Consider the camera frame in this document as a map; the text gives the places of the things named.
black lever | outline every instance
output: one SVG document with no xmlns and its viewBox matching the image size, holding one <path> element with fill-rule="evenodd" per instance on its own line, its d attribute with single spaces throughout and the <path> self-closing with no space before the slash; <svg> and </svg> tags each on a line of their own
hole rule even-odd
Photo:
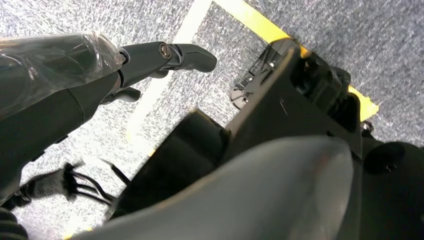
<svg viewBox="0 0 424 240">
<path fill-rule="evenodd" d="M 166 44 L 161 41 L 122 47 L 128 61 L 120 69 L 121 89 L 147 78 L 163 78 L 169 70 L 198 70 L 208 73 L 217 65 L 217 58 L 194 44 Z"/>
<path fill-rule="evenodd" d="M 197 70 L 209 73 L 215 69 L 217 58 L 207 50 L 194 44 L 170 44 L 176 57 L 173 57 L 162 69 Z"/>
</svg>

white tape line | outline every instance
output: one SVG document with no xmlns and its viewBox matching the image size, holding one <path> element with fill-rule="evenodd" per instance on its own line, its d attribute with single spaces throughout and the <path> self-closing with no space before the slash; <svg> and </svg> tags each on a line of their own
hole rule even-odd
<svg viewBox="0 0 424 240">
<path fill-rule="evenodd" d="M 172 43 L 191 43 L 200 27 L 200 24 L 208 13 L 211 4 L 212 0 L 194 0 Z M 153 148 L 146 145 L 148 141 L 142 136 L 138 136 L 137 133 L 140 132 L 141 125 L 147 114 L 150 113 L 156 101 L 168 86 L 173 73 L 173 71 L 169 71 L 166 77 L 162 79 L 153 79 L 150 82 L 147 90 L 143 92 L 141 99 L 138 100 L 137 107 L 128 119 L 126 128 L 127 140 L 130 144 L 137 144 L 137 148 L 145 148 L 140 149 L 143 152 L 151 153 Z"/>
</svg>

plastic wrap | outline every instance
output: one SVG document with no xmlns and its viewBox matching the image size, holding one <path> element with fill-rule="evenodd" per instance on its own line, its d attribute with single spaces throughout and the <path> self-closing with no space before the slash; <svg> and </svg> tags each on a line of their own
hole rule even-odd
<svg viewBox="0 0 424 240">
<path fill-rule="evenodd" d="M 121 65 L 118 49 L 94 31 L 1 39 L 0 120 Z"/>
</svg>

gray plastic cover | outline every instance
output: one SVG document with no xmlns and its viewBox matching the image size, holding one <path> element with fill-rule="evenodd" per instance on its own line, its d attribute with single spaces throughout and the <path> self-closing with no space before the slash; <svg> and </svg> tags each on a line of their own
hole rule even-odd
<svg viewBox="0 0 424 240">
<path fill-rule="evenodd" d="M 334 240 L 353 173 L 351 151 L 340 139 L 276 139 L 167 200 L 72 239 Z"/>
<path fill-rule="evenodd" d="M 94 31 L 0 39 L 0 120 L 121 65 L 119 50 Z"/>
</svg>

floor marking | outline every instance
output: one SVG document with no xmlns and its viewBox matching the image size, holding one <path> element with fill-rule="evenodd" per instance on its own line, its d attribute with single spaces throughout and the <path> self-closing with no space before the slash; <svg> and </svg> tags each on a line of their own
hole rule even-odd
<svg viewBox="0 0 424 240">
<path fill-rule="evenodd" d="M 243 0 L 213 1 L 268 44 L 279 39 L 290 38 L 287 33 Z M 300 54 L 303 57 L 307 56 L 308 52 L 306 48 L 301 47 Z M 379 106 L 372 103 L 369 97 L 365 97 L 352 86 L 349 86 L 348 91 L 355 94 L 360 100 L 361 121 L 364 121 L 378 112 Z"/>
<path fill-rule="evenodd" d="M 206 17 L 211 4 L 212 0 L 194 0 L 172 43 L 191 43 L 200 27 L 200 24 Z M 138 149 L 145 148 L 141 149 L 141 151 L 146 152 L 146 154 L 152 153 L 154 149 L 150 145 L 146 145 L 148 144 L 148 141 L 144 137 L 138 136 L 137 133 L 140 132 L 142 126 L 141 123 L 144 121 L 147 114 L 149 114 L 153 109 L 153 106 L 161 96 L 162 92 L 167 88 L 173 73 L 173 71 L 169 71 L 166 77 L 162 79 L 154 79 L 150 82 L 147 90 L 143 92 L 141 99 L 138 100 L 137 107 L 133 114 L 128 119 L 126 128 L 128 142 L 130 144 L 137 143 Z"/>
</svg>

